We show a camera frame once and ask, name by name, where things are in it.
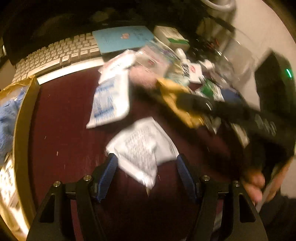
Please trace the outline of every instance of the wooden table surface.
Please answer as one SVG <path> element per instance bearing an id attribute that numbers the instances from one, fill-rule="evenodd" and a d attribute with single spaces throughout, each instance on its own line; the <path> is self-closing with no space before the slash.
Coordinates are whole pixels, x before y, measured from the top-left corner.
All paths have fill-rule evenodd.
<path id="1" fill-rule="evenodd" d="M 41 86 L 32 117 L 28 159 L 37 207 L 54 181 L 75 182 L 91 174 L 106 159 L 107 143 L 123 128 L 149 116 L 202 173 L 217 180 L 223 180 L 225 175 L 239 175 L 239 145 L 228 148 L 227 130 L 219 131 L 224 136 L 222 141 L 204 127 L 189 129 L 165 106 L 137 91 L 130 91 L 131 108 L 126 118 L 86 129 L 98 79 L 97 68 L 92 68 Z M 124 237 L 124 240 L 179 241 L 187 236 L 198 206 L 188 199 L 173 160 L 159 166 L 158 175 L 148 197 L 143 185 L 117 169 L 106 199 L 100 205 L 94 204 L 108 240 Z M 76 239 L 82 241 L 75 201 L 71 208 Z"/>

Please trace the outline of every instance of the finger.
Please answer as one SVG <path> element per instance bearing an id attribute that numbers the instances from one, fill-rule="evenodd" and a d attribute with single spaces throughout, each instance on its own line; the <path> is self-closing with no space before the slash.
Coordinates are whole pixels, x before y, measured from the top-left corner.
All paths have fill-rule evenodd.
<path id="1" fill-rule="evenodd" d="M 263 188 L 265 186 L 265 178 L 261 171 L 259 170 L 248 170 L 245 172 L 245 180 L 253 184 L 259 188 Z"/>
<path id="2" fill-rule="evenodd" d="M 243 185 L 252 202 L 258 203 L 262 201 L 262 192 L 259 187 L 246 183 L 245 181 L 243 181 Z"/>

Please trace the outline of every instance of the blue booklet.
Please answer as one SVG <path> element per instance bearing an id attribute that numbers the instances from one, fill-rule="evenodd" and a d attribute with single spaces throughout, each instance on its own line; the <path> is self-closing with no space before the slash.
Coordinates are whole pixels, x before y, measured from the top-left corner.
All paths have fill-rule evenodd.
<path id="1" fill-rule="evenodd" d="M 93 36 L 102 54 L 143 47 L 154 38 L 145 26 L 106 28 L 93 31 Z"/>

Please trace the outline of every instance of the keyboard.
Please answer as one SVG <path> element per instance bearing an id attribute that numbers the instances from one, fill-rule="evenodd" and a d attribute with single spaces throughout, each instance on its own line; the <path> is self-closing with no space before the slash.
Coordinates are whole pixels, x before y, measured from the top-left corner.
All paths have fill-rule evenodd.
<path id="1" fill-rule="evenodd" d="M 39 84 L 83 69 L 101 66 L 97 42 L 92 33 L 66 38 L 43 47 L 21 59 L 12 82 L 36 75 Z"/>

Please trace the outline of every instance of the white paper packet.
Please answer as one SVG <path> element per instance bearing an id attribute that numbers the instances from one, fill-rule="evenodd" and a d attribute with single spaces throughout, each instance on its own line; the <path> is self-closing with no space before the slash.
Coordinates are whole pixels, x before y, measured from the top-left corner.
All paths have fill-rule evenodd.
<path id="1" fill-rule="evenodd" d="M 113 77 L 118 72 L 131 67 L 135 64 L 135 61 L 136 53 L 135 51 L 129 49 L 112 58 L 98 70 L 101 73 L 99 84 Z"/>
<path id="2" fill-rule="evenodd" d="M 86 128 L 119 121 L 129 112 L 128 70 L 118 72 L 96 88 Z"/>
<path id="3" fill-rule="evenodd" d="M 176 159 L 179 152 L 161 126 L 152 118 L 136 121 L 118 133 L 107 145 L 118 166 L 145 187 L 155 184 L 157 165 Z"/>

